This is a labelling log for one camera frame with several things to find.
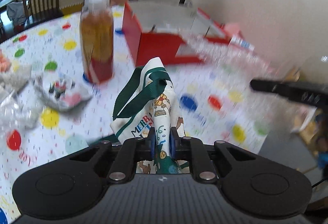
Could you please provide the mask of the silver printed snack bag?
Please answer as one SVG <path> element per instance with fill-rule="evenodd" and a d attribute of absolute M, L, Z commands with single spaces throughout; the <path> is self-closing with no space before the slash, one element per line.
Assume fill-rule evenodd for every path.
<path fill-rule="evenodd" d="M 88 86 L 56 71 L 46 71 L 36 76 L 33 87 L 46 106 L 61 112 L 73 110 L 93 97 Z"/>

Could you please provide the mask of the clear plastic bag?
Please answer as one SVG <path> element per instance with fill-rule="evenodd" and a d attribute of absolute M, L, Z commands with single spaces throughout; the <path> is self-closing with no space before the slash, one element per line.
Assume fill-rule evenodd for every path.
<path fill-rule="evenodd" d="M 26 106 L 18 102 L 15 90 L 1 89 L 1 138 L 13 130 L 23 131 L 36 126 L 42 106 L 35 102 Z"/>

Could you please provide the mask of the pink mesh bath sponge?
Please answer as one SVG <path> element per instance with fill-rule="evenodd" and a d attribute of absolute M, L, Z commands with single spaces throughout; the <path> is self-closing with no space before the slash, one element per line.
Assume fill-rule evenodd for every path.
<path fill-rule="evenodd" d="M 5 73 L 11 68 L 11 61 L 0 50 L 0 72 Z"/>

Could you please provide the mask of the white fluffy cloth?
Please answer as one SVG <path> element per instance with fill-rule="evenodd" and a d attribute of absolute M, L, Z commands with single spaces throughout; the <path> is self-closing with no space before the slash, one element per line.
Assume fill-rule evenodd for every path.
<path fill-rule="evenodd" d="M 22 65 L 16 71 L 1 73 L 1 88 L 11 92 L 19 92 L 31 78 L 31 65 Z"/>

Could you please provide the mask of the bubble wrap sheet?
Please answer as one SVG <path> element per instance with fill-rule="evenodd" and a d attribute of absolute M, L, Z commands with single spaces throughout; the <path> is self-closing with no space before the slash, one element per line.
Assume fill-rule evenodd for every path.
<path fill-rule="evenodd" d="M 219 74 L 228 90 L 241 96 L 240 107 L 254 122 L 272 130 L 276 126 L 300 132 L 311 121 L 314 111 L 308 106 L 285 101 L 276 94 L 264 94 L 251 90 L 253 78 L 277 80 L 278 82 L 298 81 L 300 69 L 292 63 L 275 64 L 255 54 L 254 51 L 229 43 L 210 42 L 200 34 L 180 30 L 179 35 L 186 43 L 187 50 L 211 65 Z"/>

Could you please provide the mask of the pink tissue pack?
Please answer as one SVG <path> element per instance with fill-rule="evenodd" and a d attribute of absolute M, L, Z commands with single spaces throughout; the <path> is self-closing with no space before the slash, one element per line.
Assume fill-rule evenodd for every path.
<path fill-rule="evenodd" d="M 246 41 L 238 23 L 223 24 L 222 29 L 231 38 L 230 43 L 247 51 L 254 52 L 255 47 Z"/>

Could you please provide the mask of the red cardboard box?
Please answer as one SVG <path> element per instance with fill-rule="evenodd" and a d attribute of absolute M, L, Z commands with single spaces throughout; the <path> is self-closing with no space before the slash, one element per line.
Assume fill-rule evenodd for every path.
<path fill-rule="evenodd" d="M 236 46 L 230 43 L 222 25 L 202 9 L 159 2 L 127 2 L 122 31 L 136 66 L 145 65 L 154 57 L 159 57 L 164 65 L 200 63 L 197 55 L 186 48 L 182 31 L 212 43 Z"/>

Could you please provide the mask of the amber drink bottle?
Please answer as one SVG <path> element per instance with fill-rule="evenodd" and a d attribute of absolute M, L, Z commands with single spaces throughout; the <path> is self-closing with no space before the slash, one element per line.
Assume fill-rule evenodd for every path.
<path fill-rule="evenodd" d="M 93 84 L 113 77 L 113 28 L 109 0 L 84 0 L 80 17 L 82 64 Z"/>

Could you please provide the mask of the dark wooden chair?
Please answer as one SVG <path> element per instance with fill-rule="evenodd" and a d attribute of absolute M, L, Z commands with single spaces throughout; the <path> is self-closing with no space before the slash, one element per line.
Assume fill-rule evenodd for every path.
<path fill-rule="evenodd" d="M 22 2 L 26 16 L 25 29 L 63 16 L 59 9 L 59 0 L 22 0 Z"/>

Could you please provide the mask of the white bag on floor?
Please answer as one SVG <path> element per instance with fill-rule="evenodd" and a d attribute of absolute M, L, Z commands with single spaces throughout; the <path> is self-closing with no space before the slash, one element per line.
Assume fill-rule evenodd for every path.
<path fill-rule="evenodd" d="M 14 26 L 23 25 L 26 22 L 26 14 L 22 2 L 11 2 L 7 5 L 7 16 Z"/>

